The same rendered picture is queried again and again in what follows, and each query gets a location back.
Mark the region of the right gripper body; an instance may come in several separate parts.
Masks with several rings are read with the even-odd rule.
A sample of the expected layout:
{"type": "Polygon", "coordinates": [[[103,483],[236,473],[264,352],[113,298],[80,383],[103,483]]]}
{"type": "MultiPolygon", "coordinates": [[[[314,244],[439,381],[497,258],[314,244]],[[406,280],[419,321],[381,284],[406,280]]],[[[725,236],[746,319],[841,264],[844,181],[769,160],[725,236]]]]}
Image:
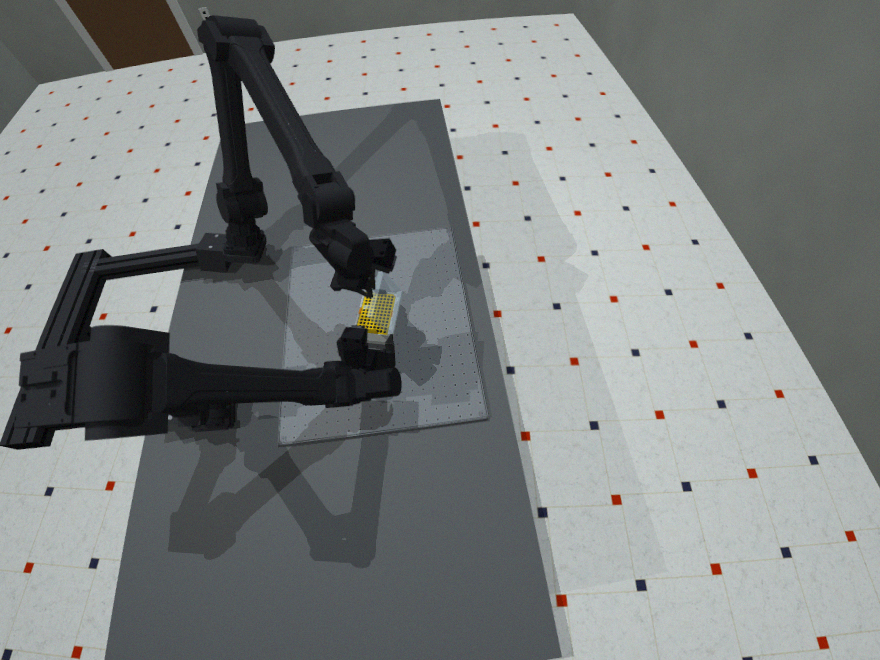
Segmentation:
{"type": "MultiPolygon", "coordinates": [[[[343,354],[341,340],[337,341],[337,348],[338,348],[339,356],[341,358],[343,358],[344,354],[343,354]]],[[[376,350],[376,351],[377,351],[378,363],[376,365],[375,370],[395,368],[395,354],[394,354],[394,352],[386,351],[385,348],[383,348],[383,350],[376,350]]],[[[361,371],[365,371],[364,369],[362,369],[360,367],[351,367],[351,369],[359,369],[361,371]]],[[[367,371],[365,371],[365,372],[367,372],[367,371]]]]}

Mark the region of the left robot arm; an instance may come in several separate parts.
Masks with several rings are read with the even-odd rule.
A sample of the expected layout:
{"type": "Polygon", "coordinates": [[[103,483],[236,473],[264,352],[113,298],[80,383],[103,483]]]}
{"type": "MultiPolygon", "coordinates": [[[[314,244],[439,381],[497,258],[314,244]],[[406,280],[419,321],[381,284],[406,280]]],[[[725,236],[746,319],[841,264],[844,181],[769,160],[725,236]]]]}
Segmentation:
{"type": "Polygon", "coordinates": [[[273,70],[275,45],[265,27],[254,19],[212,15],[197,32],[210,65],[223,156],[216,200],[230,227],[224,254],[257,256],[264,231],[255,218],[268,212],[263,183],[252,178],[249,166],[242,81],[287,163],[304,223],[313,228],[311,243],[346,280],[362,279],[370,268],[392,272],[396,248],[390,238],[372,239],[369,246],[368,236],[350,221],[354,192],[313,141],[273,70]]]}

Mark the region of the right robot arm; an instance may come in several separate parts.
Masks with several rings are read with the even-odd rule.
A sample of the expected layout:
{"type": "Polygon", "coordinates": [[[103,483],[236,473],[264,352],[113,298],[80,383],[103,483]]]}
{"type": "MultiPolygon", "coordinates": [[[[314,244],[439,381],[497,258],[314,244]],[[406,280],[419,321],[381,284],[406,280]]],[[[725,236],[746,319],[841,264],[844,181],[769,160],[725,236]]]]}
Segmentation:
{"type": "Polygon", "coordinates": [[[196,362],[169,353],[168,332],[94,326],[90,341],[20,353],[14,428],[85,424],[85,441],[103,440],[167,434],[168,414],[189,430],[226,428],[233,403],[334,408],[399,396],[398,369],[375,370],[367,336],[346,327],[341,361],[298,371],[196,362]]]}

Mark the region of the yellow pipette tip rack insert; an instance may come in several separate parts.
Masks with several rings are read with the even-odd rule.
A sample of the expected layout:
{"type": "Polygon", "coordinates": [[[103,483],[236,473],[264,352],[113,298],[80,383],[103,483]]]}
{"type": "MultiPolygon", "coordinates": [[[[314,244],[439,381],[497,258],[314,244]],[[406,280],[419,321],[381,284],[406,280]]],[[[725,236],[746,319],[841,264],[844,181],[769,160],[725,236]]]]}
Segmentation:
{"type": "Polygon", "coordinates": [[[358,324],[357,324],[357,325],[359,325],[359,326],[365,326],[365,328],[368,328],[368,333],[384,334],[384,335],[387,335],[387,334],[386,334],[381,328],[379,328],[375,323],[373,323],[373,322],[367,317],[368,309],[366,309],[366,310],[364,309],[364,310],[363,310],[363,306],[364,306],[364,305],[368,305],[368,304],[370,304],[370,301],[371,301],[371,298],[364,297],[364,301],[363,301],[363,305],[362,305],[362,310],[361,310],[361,314],[360,314],[360,316],[359,316],[359,320],[358,320],[358,324]]]}

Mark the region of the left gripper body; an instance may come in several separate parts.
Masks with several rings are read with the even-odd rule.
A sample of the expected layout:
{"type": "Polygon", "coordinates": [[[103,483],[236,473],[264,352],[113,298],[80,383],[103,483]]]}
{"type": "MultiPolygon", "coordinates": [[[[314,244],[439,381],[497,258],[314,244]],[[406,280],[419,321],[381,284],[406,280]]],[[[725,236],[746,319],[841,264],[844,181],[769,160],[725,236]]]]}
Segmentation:
{"type": "Polygon", "coordinates": [[[335,270],[333,279],[330,284],[330,287],[334,291],[341,291],[341,289],[351,289],[352,291],[359,291],[366,288],[372,268],[370,268],[366,273],[363,274],[362,279],[346,280],[344,276],[333,265],[333,263],[335,262],[333,262],[332,260],[327,261],[335,270]]]}

